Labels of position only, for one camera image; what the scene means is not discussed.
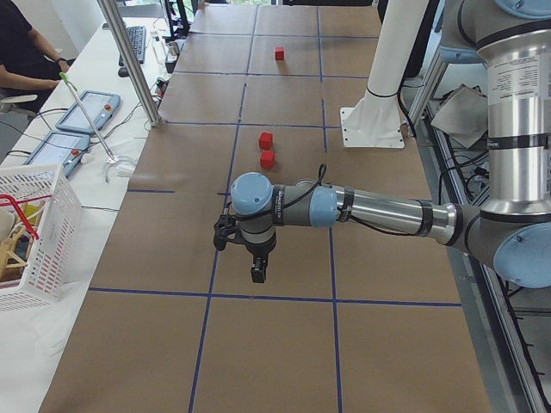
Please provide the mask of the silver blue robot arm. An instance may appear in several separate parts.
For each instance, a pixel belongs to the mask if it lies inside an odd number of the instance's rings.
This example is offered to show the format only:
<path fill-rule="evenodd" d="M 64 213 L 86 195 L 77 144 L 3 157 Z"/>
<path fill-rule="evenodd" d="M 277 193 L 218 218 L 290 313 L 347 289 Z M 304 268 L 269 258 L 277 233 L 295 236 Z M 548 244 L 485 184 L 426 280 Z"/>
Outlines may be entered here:
<path fill-rule="evenodd" d="M 250 172 L 231 186 L 214 225 L 215 248 L 244 245 L 252 279 L 264 282 L 277 227 L 352 221 L 387 235 L 433 238 L 520 287 L 548 287 L 550 4 L 447 1 L 440 50 L 446 62 L 486 66 L 490 170 L 481 206 L 393 198 L 319 178 L 275 185 Z"/>

